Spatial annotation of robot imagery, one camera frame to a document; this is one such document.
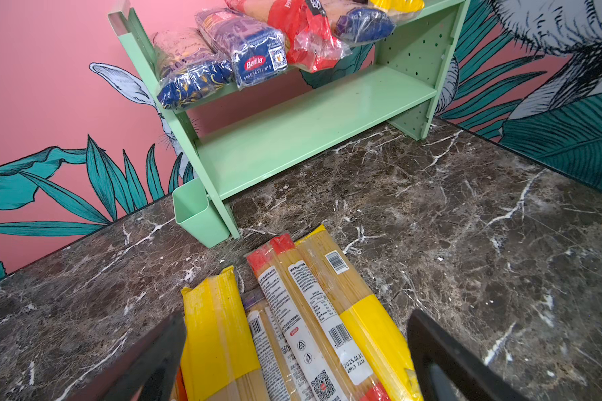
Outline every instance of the dark marble surface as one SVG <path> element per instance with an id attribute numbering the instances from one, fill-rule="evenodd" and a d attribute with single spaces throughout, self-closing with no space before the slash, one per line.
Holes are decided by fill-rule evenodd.
<path id="1" fill-rule="evenodd" d="M 0 400 L 63 400 L 274 234 L 325 223 L 405 331 L 425 309 L 526 396 L 602 400 L 602 194 L 435 121 L 387 124 L 232 199 L 208 250 L 169 197 L 0 283 Z"/>

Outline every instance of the spaghetti package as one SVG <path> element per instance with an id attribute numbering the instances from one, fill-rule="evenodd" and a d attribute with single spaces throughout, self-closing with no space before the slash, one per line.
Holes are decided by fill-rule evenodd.
<path id="1" fill-rule="evenodd" d="M 247 259 L 317 400 L 390 400 L 289 235 Z"/>
<path id="2" fill-rule="evenodd" d="M 225 55 L 214 53 L 196 29 L 154 34 L 157 98 L 163 108 L 183 108 L 209 96 L 232 80 Z"/>
<path id="3" fill-rule="evenodd" d="M 333 36 L 318 1 L 225 0 L 228 7 L 280 29 L 289 40 L 288 63 L 315 72 L 333 68 L 352 52 Z"/>
<path id="4" fill-rule="evenodd" d="M 187 338 L 181 358 L 189 401 L 261 401 L 268 392 L 230 266 L 183 288 Z"/>
<path id="5" fill-rule="evenodd" d="M 393 401 L 423 401 L 408 343 L 323 225 L 297 249 Z"/>
<path id="6" fill-rule="evenodd" d="M 397 25 L 374 7 L 350 0 L 323 0 L 332 32 L 351 46 L 376 42 L 390 36 Z"/>
<path id="7" fill-rule="evenodd" d="M 270 401 L 314 401 L 310 385 L 259 288 L 242 297 Z"/>
<path id="8" fill-rule="evenodd" d="M 370 5 L 386 12 L 395 22 L 413 19 L 424 9 L 424 0 L 370 0 Z"/>
<path id="9" fill-rule="evenodd" d="M 264 22 L 229 8 L 196 14 L 203 38 L 232 64 L 239 89 L 259 84 L 288 67 L 285 35 Z"/>

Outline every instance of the rabbit ear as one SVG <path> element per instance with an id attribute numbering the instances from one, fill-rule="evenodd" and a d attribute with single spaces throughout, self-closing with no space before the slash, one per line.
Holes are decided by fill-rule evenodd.
<path id="1" fill-rule="evenodd" d="M 149 94 L 145 83 L 128 71 L 114 65 L 102 63 L 91 63 L 89 69 L 102 76 L 125 98 L 141 105 L 150 105 L 156 108 L 156 104 Z"/>

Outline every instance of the qr code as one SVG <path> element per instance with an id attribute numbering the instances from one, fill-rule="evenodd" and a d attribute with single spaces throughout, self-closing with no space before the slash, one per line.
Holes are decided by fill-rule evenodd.
<path id="1" fill-rule="evenodd" d="M 283 51 L 283 47 L 281 46 L 270 49 L 270 59 L 272 60 L 272 67 L 274 70 L 280 70 L 288 67 L 286 52 Z"/>
<path id="2" fill-rule="evenodd" d="M 319 376 L 314 378 L 311 384 L 314 394 L 318 397 L 318 401 L 328 401 L 336 393 L 336 389 L 332 381 L 330 381 L 328 374 L 325 373 L 325 369 L 319 373 Z"/>

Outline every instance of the printed label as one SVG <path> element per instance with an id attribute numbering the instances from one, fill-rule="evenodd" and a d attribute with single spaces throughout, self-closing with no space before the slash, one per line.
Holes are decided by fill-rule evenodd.
<path id="1" fill-rule="evenodd" d="M 254 347 L 261 364 L 261 372 L 265 379 L 265 387 L 272 401 L 289 401 L 290 394 L 283 381 L 279 365 L 274 357 L 274 351 L 268 341 L 268 335 L 263 328 L 263 321 L 257 310 L 248 315 L 249 331 L 252 332 Z"/>
<path id="2" fill-rule="evenodd" d="M 337 353 L 350 380 L 357 386 L 372 374 L 368 361 L 354 343 L 353 337 L 343 325 L 341 318 L 305 262 L 298 261 L 290 265 L 288 270 L 319 320 L 323 332 L 330 340 L 332 348 Z"/>
<path id="3" fill-rule="evenodd" d="M 310 384 L 305 380 L 305 376 L 303 372 L 301 372 L 301 366 L 299 366 L 295 354 L 292 353 L 292 349 L 290 349 L 288 341 L 286 341 L 286 338 L 281 331 L 281 327 L 279 327 L 279 324 L 272 316 L 272 311 L 270 311 L 269 307 L 265 307 L 264 311 L 268 321 L 274 329 L 274 334 L 277 337 L 281 352 L 283 352 L 283 356 L 285 357 L 286 365 L 288 365 L 288 369 L 292 374 L 292 380 L 294 380 L 295 386 L 297 387 L 299 398 L 301 398 L 301 401 L 312 401 L 314 396 Z"/>
<path id="4" fill-rule="evenodd" d="M 345 393 L 330 370 L 274 266 L 266 269 L 259 276 L 258 281 L 284 337 L 288 340 L 292 353 L 312 385 L 312 392 L 316 399 L 318 401 L 346 401 Z"/>
<path id="5" fill-rule="evenodd" d="M 325 258 L 328 260 L 328 263 L 334 269 L 334 272 L 340 275 L 344 271 L 350 270 L 348 264 L 343 260 L 339 251 L 332 251 L 330 253 L 325 254 Z"/>

